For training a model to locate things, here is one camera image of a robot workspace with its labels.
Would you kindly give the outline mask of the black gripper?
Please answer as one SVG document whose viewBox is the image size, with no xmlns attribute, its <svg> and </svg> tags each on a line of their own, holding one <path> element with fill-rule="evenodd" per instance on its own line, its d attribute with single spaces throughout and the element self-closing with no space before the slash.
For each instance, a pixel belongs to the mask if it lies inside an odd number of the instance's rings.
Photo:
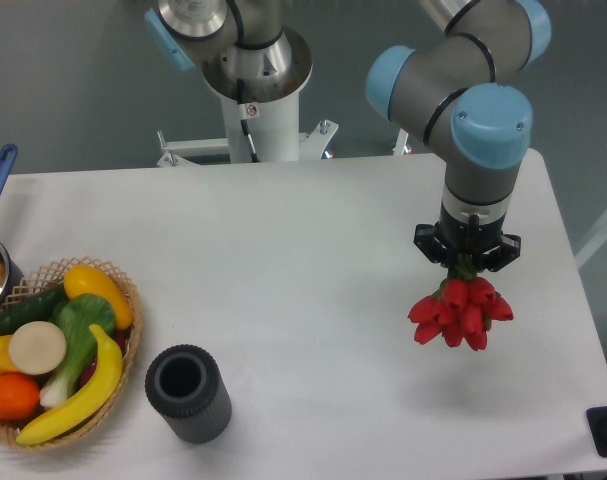
<svg viewBox="0 0 607 480">
<path fill-rule="evenodd" d="M 498 272 L 519 258 L 521 237 L 501 234 L 505 216 L 490 223 L 481 220 L 460 221 L 445 207 L 440 208 L 435 224 L 418 224 L 414 245 L 434 264 L 451 267 L 459 253 L 471 254 L 480 260 L 482 271 Z"/>
</svg>

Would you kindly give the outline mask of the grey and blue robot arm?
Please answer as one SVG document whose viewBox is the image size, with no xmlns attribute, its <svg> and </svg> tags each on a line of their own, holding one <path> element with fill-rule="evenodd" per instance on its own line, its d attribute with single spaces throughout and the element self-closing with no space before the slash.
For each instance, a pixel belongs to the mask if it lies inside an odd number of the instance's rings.
<svg viewBox="0 0 607 480">
<path fill-rule="evenodd" d="M 508 81 L 545 51 L 550 19 L 536 1 L 423 7 L 444 41 L 426 53 L 384 51 L 368 72 L 366 98 L 445 162 L 439 219 L 416 227 L 415 245 L 448 269 L 497 271 L 521 250 L 503 222 L 533 122 L 529 101 Z M 301 158 L 299 93 L 312 59 L 284 24 L 281 2 L 157 1 L 145 24 L 176 69 L 199 68 L 219 96 L 233 162 Z"/>
</svg>

